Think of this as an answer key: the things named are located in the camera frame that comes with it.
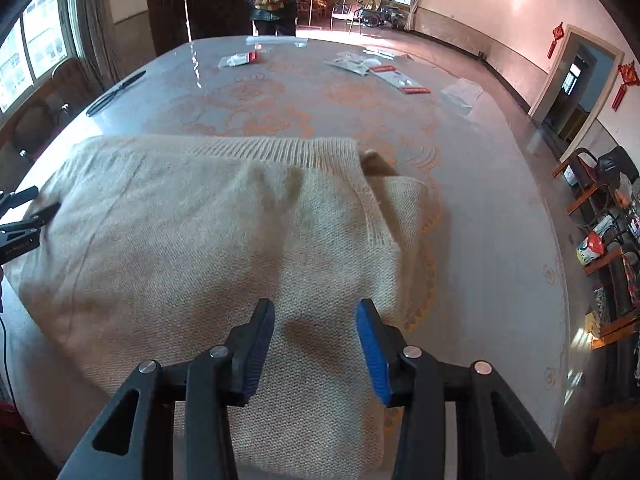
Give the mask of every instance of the white chair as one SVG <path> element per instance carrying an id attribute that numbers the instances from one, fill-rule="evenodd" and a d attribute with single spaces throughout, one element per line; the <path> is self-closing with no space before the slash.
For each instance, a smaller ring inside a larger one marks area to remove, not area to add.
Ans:
<path id="1" fill-rule="evenodd" d="M 331 30 L 334 30 L 334 18 L 336 20 L 344 21 L 344 30 L 347 30 L 347 22 L 349 22 L 349 32 L 353 28 L 353 22 L 358 20 L 358 26 L 360 27 L 360 34 L 362 34 L 362 20 L 360 19 L 360 11 L 362 6 L 360 4 L 335 4 L 334 10 L 331 13 Z"/>

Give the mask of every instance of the hanging wall decoration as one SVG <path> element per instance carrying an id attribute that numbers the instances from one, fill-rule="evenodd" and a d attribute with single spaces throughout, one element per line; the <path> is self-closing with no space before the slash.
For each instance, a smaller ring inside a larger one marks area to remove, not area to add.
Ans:
<path id="1" fill-rule="evenodd" d="M 615 111 L 618 111 L 622 98 L 626 94 L 626 87 L 640 85 L 635 64 L 636 62 L 632 61 L 627 65 L 618 65 L 618 72 L 620 72 L 620 75 L 622 76 L 622 85 L 620 86 L 620 90 L 618 90 L 618 95 L 613 99 L 613 104 L 611 105 L 611 108 Z"/>
<path id="2" fill-rule="evenodd" d="M 559 40 L 562 40 L 562 38 L 564 38 L 564 28 L 562 28 L 562 22 L 561 22 L 560 25 L 558 25 L 554 29 L 554 40 L 553 40 L 553 43 L 551 43 L 551 46 L 549 47 L 549 53 L 546 55 L 549 59 L 551 59 L 551 56 L 553 56 L 554 50 L 556 49 L 556 45 L 558 44 Z"/>

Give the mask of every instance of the tiled floor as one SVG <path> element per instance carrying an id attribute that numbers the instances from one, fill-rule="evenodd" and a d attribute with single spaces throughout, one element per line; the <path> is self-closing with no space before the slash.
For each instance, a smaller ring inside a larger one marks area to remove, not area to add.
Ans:
<path id="1" fill-rule="evenodd" d="M 593 283 L 584 275 L 576 259 L 575 247 L 582 235 L 574 220 L 569 218 L 565 211 L 574 197 L 562 176 L 556 179 L 551 177 L 557 161 L 544 142 L 542 132 L 484 66 L 446 46 L 402 32 L 379 28 L 363 30 L 362 35 L 357 32 L 348 34 L 327 30 L 299 30 L 298 35 L 405 52 L 415 60 L 435 64 L 451 75 L 478 83 L 499 106 L 538 184 L 540 195 L 556 229 L 562 255 L 569 305 L 570 343 L 565 347 L 568 353 L 568 373 L 566 377 L 552 377 L 549 380 L 566 384 L 566 402 L 556 449 L 570 476 L 577 478 L 588 460 L 590 438 L 593 436 L 593 423 L 589 422 L 588 418 L 600 398 L 604 356 L 602 352 L 590 352 L 589 340 L 586 335 L 582 336 L 584 316 L 594 303 Z"/>

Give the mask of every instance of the black cable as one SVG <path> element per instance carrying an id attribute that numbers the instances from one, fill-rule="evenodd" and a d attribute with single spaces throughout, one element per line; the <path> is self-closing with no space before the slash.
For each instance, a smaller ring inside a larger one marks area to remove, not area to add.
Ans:
<path id="1" fill-rule="evenodd" d="M 6 346 L 7 346 L 7 338 L 6 338 L 6 327 L 4 326 L 4 321 L 2 321 L 2 317 L 0 317 L 0 324 L 2 325 L 2 332 L 4 333 L 4 350 L 2 351 L 2 358 L 4 359 L 4 373 L 6 375 L 6 384 L 9 387 L 9 393 L 11 395 L 11 400 L 14 403 L 15 411 L 18 411 L 18 405 L 15 403 L 14 389 L 11 387 L 11 379 L 9 378 L 9 367 L 7 366 L 6 360 Z"/>

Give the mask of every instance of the beige sweater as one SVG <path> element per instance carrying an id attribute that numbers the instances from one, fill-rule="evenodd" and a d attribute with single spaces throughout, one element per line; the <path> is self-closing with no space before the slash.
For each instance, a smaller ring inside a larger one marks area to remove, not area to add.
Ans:
<path id="1" fill-rule="evenodd" d="M 354 309 L 373 298 L 402 326 L 423 308 L 423 184 L 349 139 L 99 137 L 28 214 L 55 200 L 41 248 L 5 270 L 89 379 L 112 394 L 144 359 L 189 360 L 267 297 L 258 393 L 230 410 L 236 459 L 306 478 L 378 467 L 383 408 Z"/>

